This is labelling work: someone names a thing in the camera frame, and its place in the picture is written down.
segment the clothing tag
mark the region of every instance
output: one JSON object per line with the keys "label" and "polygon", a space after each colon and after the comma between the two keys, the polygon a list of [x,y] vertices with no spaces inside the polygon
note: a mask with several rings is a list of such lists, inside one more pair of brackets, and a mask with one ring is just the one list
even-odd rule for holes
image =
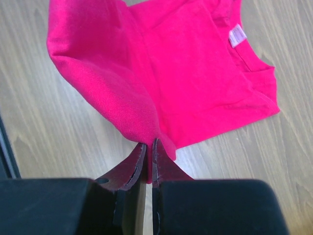
{"label": "clothing tag", "polygon": [[246,34],[243,29],[237,24],[230,32],[229,32],[229,41],[233,48],[238,46],[246,39]]}

